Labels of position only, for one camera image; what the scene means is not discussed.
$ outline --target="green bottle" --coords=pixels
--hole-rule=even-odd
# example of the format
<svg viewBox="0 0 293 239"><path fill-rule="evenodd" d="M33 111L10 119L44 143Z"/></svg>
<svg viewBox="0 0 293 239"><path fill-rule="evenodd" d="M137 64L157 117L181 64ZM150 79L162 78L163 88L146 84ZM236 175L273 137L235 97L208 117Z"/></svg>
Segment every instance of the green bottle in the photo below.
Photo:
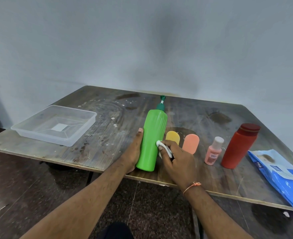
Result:
<svg viewBox="0 0 293 239"><path fill-rule="evenodd" d="M165 96L161 96L161 103L155 110L149 110L144 122L143 140L139 161L136 164L138 169L152 172L155 168L156 157L158 155L157 140L162 140L168 121L168 116L164 112Z"/></svg>

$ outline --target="orange thread bracelet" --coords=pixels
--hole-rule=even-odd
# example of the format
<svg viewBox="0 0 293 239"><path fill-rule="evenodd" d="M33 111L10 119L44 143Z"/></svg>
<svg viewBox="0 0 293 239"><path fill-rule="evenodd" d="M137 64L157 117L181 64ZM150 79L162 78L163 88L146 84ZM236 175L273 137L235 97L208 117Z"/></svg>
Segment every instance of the orange thread bracelet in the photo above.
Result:
<svg viewBox="0 0 293 239"><path fill-rule="evenodd" d="M186 190L184 190L184 192L183 192L183 195L184 195L184 193L189 189L189 188L191 188L192 186L200 186L201 185L201 183L200 182L193 182L193 184L190 186L190 187L188 187Z"/></svg>

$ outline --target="wall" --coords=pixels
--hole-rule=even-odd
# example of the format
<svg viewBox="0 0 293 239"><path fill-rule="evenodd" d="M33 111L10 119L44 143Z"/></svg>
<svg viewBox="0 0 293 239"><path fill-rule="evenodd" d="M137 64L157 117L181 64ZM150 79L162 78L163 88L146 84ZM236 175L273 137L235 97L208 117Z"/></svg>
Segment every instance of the wall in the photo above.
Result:
<svg viewBox="0 0 293 239"><path fill-rule="evenodd" d="M2 125L84 84L243 104L293 150L293 0L0 0Z"/></svg>

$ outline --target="person's right arm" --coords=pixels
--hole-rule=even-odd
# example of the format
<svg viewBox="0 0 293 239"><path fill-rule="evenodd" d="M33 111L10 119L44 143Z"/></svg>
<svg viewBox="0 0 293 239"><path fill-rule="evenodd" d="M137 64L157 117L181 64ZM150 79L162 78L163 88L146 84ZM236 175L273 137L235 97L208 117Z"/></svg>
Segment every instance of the person's right arm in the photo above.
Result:
<svg viewBox="0 0 293 239"><path fill-rule="evenodd" d="M173 153L170 160L164 148L159 146L165 170L184 192L197 180L195 160L192 154L182 150L174 141L162 141ZM201 186L192 186L184 196L198 216L210 239L253 239L244 229L226 214Z"/></svg>

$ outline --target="person's right hand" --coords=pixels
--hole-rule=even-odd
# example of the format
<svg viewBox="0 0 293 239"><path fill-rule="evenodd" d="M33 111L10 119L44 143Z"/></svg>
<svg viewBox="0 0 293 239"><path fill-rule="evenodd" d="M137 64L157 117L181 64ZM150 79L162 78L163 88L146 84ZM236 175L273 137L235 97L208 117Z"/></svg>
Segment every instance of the person's right hand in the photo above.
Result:
<svg viewBox="0 0 293 239"><path fill-rule="evenodd" d="M171 149L174 157L173 161L171 161L166 150L159 146L164 168L183 192L194 182L198 182L194 156L184 151L174 141L164 140L162 143Z"/></svg>

